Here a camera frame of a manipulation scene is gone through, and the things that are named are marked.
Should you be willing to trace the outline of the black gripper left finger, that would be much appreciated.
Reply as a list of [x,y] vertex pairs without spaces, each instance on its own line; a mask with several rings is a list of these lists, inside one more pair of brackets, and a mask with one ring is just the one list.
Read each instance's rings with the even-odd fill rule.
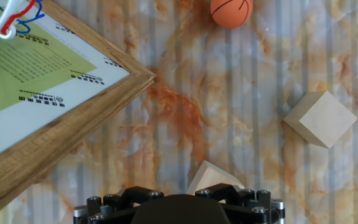
[[116,194],[92,196],[86,205],[73,209],[73,224],[130,223],[136,212],[135,204],[164,197],[164,193],[144,187],[130,187]]

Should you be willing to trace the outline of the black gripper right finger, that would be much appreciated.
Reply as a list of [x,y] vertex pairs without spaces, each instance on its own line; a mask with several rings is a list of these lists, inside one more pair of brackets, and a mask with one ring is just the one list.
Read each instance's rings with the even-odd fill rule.
[[272,198],[265,189],[254,191],[220,183],[196,190],[194,195],[219,202],[232,224],[285,224],[284,201]]

